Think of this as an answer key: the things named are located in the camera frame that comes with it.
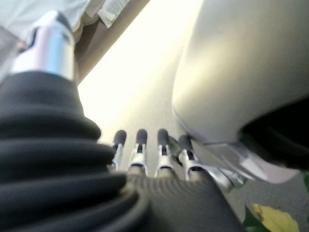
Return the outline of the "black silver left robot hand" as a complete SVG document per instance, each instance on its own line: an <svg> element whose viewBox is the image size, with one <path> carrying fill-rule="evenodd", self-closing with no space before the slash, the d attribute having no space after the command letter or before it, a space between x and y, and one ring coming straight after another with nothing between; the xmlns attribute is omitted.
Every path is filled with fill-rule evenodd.
<svg viewBox="0 0 309 232"><path fill-rule="evenodd" d="M0 85L0 229L3 232L241 232L204 170L148 177L112 169L75 83L74 40L59 11L33 25Z"/></svg>

